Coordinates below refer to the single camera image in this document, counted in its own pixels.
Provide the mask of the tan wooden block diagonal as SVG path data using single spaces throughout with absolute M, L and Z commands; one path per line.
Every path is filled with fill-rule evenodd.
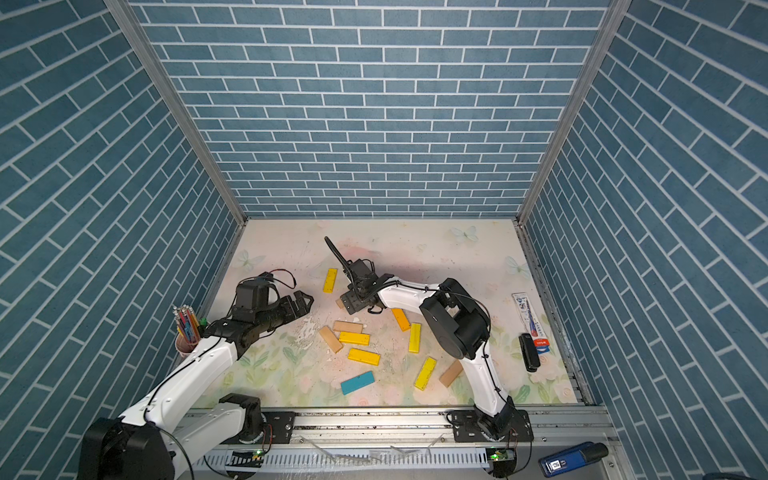
M 318 333 L 332 353 L 336 354 L 343 349 L 343 344 L 330 327 L 323 326 Z

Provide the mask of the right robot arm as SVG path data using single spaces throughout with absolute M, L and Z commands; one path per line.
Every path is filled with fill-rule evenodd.
M 517 409 L 502 387 L 488 346 L 490 315 L 461 284 L 449 278 L 440 284 L 406 282 L 394 275 L 349 273 L 348 291 L 341 296 L 350 313 L 380 307 L 421 314 L 438 344 L 458 360 L 469 381 L 477 425 L 491 440 L 533 440 L 526 413 Z

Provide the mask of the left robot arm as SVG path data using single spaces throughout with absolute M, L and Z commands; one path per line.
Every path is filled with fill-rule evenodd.
M 180 422 L 209 385 L 261 337 L 309 314 L 302 291 L 273 303 L 255 299 L 207 325 L 189 356 L 145 397 L 114 419 L 100 418 L 82 439 L 81 479 L 177 479 L 226 440 L 262 447 L 275 431 L 259 398 L 229 393 L 188 427 Z

